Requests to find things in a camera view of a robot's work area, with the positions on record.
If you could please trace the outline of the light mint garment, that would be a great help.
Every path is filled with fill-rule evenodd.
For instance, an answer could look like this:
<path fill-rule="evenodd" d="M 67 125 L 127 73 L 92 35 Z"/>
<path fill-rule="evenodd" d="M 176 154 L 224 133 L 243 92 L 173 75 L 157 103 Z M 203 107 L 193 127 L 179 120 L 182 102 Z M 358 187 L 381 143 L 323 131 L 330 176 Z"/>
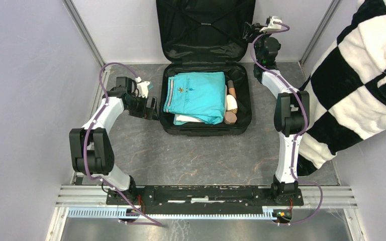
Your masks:
<path fill-rule="evenodd" d="M 190 116 L 180 115 L 180 114 L 176 114 L 174 116 L 174 124 L 175 125 L 183 125 L 185 123 L 193 122 L 193 121 L 195 121 L 195 119 L 193 117 L 190 117 Z"/>

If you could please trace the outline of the small brown cylinder bottle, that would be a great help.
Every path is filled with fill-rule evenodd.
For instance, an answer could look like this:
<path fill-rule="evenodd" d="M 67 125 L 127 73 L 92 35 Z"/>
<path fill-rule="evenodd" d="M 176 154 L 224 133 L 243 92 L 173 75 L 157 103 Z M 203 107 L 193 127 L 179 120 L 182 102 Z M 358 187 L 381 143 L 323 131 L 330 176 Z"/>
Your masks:
<path fill-rule="evenodd" d="M 229 94 L 232 95 L 234 98 L 237 98 L 234 82 L 232 80 L 227 81 L 227 87 Z"/>

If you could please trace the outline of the pink octagonal box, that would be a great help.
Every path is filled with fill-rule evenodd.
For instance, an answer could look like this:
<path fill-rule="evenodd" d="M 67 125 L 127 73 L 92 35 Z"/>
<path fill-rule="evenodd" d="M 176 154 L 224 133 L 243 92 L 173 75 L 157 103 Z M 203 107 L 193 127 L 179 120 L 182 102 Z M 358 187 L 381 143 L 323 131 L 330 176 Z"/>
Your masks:
<path fill-rule="evenodd" d="M 231 111 L 226 111 L 225 114 L 224 114 L 223 121 L 224 121 L 225 124 L 233 125 L 237 121 L 237 116 L 236 116 L 235 113 L 233 113 Z"/>

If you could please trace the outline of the white oval soap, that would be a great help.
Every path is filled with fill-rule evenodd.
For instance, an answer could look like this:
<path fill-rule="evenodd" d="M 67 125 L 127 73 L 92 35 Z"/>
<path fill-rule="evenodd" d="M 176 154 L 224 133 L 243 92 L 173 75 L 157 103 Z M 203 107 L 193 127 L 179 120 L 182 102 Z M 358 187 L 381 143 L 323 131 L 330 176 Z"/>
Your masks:
<path fill-rule="evenodd" d="M 225 109 L 234 114 L 238 111 L 237 99 L 231 94 L 226 95 Z"/>

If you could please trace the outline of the black suitcase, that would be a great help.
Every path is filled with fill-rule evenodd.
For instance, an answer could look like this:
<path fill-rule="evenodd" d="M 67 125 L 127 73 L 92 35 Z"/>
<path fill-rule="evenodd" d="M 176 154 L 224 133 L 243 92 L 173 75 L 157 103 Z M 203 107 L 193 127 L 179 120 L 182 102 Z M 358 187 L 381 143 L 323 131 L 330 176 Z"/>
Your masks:
<path fill-rule="evenodd" d="M 167 99 L 168 79 L 183 72 L 223 72 L 232 81 L 238 104 L 234 124 L 174 124 L 174 114 L 159 109 L 163 129 L 177 136 L 224 136 L 244 133 L 252 120 L 248 74 L 240 65 L 248 44 L 246 23 L 255 1 L 157 1 L 161 47 L 170 61 L 162 77 L 160 107 Z"/>

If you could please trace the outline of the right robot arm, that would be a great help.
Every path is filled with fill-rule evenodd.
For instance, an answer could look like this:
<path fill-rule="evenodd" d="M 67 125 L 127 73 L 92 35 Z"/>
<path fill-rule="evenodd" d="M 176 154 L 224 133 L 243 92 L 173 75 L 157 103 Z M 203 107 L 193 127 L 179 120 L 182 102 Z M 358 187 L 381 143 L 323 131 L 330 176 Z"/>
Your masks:
<path fill-rule="evenodd" d="M 168 37 L 162 40 L 162 49 L 170 65 L 164 70 L 160 103 L 154 105 L 152 117 L 171 135 L 210 137 L 244 133 L 251 123 L 252 109 L 247 72 L 239 61 L 252 43 L 256 61 L 254 75 L 276 99 L 274 126 L 279 133 L 280 149 L 270 199 L 283 205 L 291 196 L 299 197 L 298 151 L 304 129 L 309 124 L 310 97 L 308 92 L 291 86 L 277 69 L 275 58 L 281 45 L 271 36 L 272 24 L 246 24 L 243 33 L 233 34 L 226 34 L 219 28 L 203 32 L 200 27 L 186 31 L 165 27 L 163 32 Z M 178 120 L 179 113 L 167 109 L 175 101 L 175 88 L 170 79 L 194 70 L 224 73 L 228 92 L 237 104 L 234 123 L 221 119 L 214 124 L 191 115 L 187 120 Z"/>

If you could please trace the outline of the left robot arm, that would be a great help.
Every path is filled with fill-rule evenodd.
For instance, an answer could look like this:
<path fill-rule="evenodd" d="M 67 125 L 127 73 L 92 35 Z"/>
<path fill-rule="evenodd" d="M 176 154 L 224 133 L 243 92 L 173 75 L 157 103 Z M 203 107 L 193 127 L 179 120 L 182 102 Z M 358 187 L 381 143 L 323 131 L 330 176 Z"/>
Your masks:
<path fill-rule="evenodd" d="M 115 87 L 104 91 L 92 118 L 81 128 L 69 132 L 74 171 L 107 184 L 113 192 L 119 191 L 119 199 L 128 205 L 137 200 L 138 191 L 133 177 L 115 164 L 109 132 L 124 111 L 132 117 L 158 119 L 157 99 L 148 97 L 150 88 L 151 83 L 140 77 L 118 77 Z"/>

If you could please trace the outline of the white garment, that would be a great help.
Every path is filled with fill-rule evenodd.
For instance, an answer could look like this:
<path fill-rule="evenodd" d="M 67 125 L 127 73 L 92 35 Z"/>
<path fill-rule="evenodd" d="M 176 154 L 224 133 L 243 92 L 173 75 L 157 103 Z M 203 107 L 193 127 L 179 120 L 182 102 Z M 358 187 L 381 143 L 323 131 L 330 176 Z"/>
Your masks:
<path fill-rule="evenodd" d="M 183 123 L 187 123 L 187 122 L 203 123 L 203 120 L 201 120 L 199 118 L 192 117 L 192 116 L 187 116 L 187 115 L 181 115 L 181 114 L 175 114 L 174 121 L 176 123 L 180 123 L 181 125 Z"/>

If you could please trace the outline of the turquoise shorts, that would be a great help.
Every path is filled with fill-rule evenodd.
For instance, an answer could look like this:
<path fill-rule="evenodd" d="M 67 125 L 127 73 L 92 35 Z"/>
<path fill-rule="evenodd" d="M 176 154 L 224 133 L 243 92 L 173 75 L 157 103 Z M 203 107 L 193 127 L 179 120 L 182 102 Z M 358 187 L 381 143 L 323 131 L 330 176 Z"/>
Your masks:
<path fill-rule="evenodd" d="M 224 72 L 185 72 L 167 81 L 162 111 L 193 117 L 205 124 L 220 124 L 225 114 Z"/>

